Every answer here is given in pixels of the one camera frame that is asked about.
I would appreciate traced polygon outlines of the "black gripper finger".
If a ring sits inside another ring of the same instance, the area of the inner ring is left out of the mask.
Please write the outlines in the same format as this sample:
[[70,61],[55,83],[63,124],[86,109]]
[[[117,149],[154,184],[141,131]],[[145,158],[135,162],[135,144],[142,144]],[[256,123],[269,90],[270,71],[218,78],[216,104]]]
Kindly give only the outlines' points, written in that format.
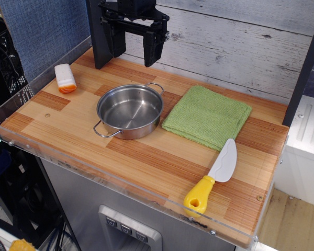
[[110,25],[111,51],[113,56],[119,57],[126,51],[125,30],[115,24]]
[[152,66],[161,58],[165,42],[165,29],[151,26],[143,35],[143,51],[145,67]]

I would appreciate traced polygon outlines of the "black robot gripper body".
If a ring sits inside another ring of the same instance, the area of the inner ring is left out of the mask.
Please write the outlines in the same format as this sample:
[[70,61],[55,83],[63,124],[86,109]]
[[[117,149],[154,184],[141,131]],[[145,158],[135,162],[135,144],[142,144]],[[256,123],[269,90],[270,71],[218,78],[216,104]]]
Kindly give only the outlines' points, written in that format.
[[102,20],[119,25],[127,32],[144,35],[152,32],[158,42],[168,39],[169,16],[156,9],[156,1],[100,1]]

